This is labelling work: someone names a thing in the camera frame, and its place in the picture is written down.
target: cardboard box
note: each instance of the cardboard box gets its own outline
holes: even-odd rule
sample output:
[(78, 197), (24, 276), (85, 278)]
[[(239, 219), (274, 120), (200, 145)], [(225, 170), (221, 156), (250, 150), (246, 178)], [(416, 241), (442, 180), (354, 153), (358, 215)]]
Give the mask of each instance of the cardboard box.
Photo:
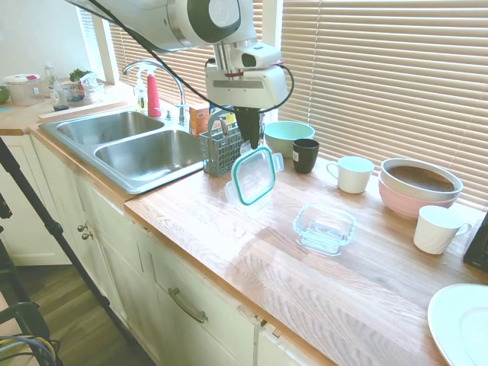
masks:
[(190, 133), (200, 136), (201, 133), (208, 131), (208, 103), (194, 104), (189, 106), (190, 110)]

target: green fruit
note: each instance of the green fruit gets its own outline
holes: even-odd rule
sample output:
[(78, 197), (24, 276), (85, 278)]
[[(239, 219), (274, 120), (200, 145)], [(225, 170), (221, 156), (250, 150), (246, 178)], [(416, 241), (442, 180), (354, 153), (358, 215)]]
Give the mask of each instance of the green fruit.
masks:
[(8, 93), (8, 89), (6, 86), (0, 86), (0, 104), (7, 103), (8, 97), (10, 94)]

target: pink spray bottle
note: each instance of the pink spray bottle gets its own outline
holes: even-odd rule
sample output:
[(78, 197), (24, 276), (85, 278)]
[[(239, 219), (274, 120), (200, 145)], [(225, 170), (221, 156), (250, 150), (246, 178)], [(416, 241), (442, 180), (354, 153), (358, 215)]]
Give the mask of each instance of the pink spray bottle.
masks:
[(161, 115), (156, 77), (154, 76), (155, 69), (147, 67), (147, 115), (150, 117), (159, 117)]

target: pink bowl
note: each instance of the pink bowl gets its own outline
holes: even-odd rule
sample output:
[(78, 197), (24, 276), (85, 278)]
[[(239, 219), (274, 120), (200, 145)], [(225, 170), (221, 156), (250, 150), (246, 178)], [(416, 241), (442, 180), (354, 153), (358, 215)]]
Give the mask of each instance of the pink bowl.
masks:
[(449, 201), (426, 201), (411, 198), (401, 194), (392, 188), (388, 187), (378, 177), (380, 185), (380, 196), (384, 204), (390, 208), (395, 214), (405, 217), (407, 219), (417, 219), (419, 217), (419, 210), (424, 206), (435, 205), (449, 208), (458, 199), (458, 196)]

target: sink basin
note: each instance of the sink basin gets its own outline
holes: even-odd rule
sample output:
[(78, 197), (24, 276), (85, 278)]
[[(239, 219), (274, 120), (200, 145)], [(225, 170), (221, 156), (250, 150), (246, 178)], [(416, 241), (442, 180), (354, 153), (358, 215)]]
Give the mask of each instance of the sink basin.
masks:
[(202, 161), (200, 140), (184, 131), (160, 131), (95, 152), (102, 162), (134, 181), (164, 177)]
[(203, 168), (197, 137), (179, 130), (177, 122), (163, 123), (136, 111), (41, 124), (40, 129), (130, 194)]
[(83, 117), (60, 124), (57, 130), (76, 143), (98, 145), (157, 130), (163, 122), (134, 111)]

